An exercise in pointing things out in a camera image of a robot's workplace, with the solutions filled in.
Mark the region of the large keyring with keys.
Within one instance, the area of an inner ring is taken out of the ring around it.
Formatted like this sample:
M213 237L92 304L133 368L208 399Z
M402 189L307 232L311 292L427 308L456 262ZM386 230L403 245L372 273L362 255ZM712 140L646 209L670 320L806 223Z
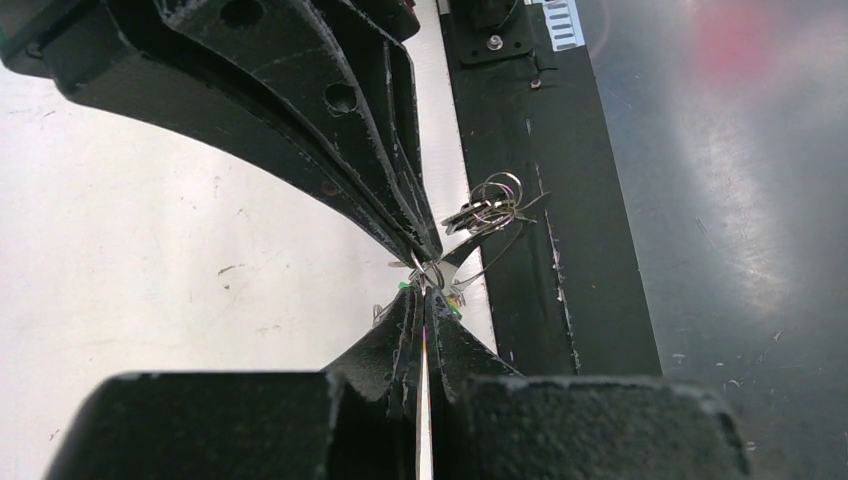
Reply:
M463 264L493 235L510 238L500 253L501 258L512 245L526 235L529 228L537 224L545 213L551 193L542 190L538 195L524 199L524 187L514 174L501 171L489 175L473 187L469 200L457 213L445 218L441 225L448 235L466 232L468 237L439 259L423 262L415 259L408 278L398 284L400 289L413 285L433 287L442 292L450 309L461 317L461 309L467 304L465 290L484 276L494 264L484 262L473 275L458 279Z

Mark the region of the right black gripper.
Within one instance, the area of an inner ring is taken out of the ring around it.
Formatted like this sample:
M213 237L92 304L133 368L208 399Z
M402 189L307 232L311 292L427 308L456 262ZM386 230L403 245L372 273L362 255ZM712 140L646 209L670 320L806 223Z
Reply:
M161 27L152 1L3 1L1 57L70 100L147 100L166 92Z

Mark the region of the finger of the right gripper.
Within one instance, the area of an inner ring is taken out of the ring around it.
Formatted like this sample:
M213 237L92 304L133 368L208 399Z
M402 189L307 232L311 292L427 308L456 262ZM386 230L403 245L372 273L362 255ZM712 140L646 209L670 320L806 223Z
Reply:
M238 69L317 142L337 210L402 261L440 256L424 193L410 1L159 1L163 23Z
M232 154L330 207L378 241L371 229L338 212L338 189L323 168L317 142L306 130L293 123L247 75L170 29L157 15L161 33L150 46L166 66L165 95L147 100L71 101L162 127Z

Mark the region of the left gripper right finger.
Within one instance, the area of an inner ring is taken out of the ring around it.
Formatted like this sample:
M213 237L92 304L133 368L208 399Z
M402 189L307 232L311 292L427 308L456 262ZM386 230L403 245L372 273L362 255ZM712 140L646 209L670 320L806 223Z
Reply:
M428 289L423 322L438 479L748 479L727 405L659 377L525 376Z

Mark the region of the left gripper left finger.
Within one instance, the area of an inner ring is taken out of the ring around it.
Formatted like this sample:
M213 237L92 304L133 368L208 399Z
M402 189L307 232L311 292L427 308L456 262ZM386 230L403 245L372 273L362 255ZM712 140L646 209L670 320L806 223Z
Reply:
M131 372L81 405L50 479L412 479L423 294L312 372Z

